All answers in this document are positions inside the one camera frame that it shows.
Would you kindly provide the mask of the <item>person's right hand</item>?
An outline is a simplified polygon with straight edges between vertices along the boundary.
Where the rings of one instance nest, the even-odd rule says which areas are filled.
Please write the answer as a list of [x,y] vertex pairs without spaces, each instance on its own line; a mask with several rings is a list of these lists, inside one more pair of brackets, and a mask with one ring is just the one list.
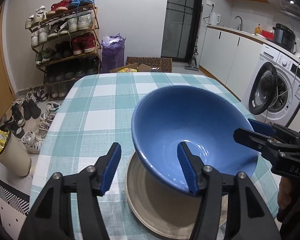
[[292,201],[291,197],[292,183],[288,178],[281,177],[278,192],[278,205],[281,210],[284,210]]

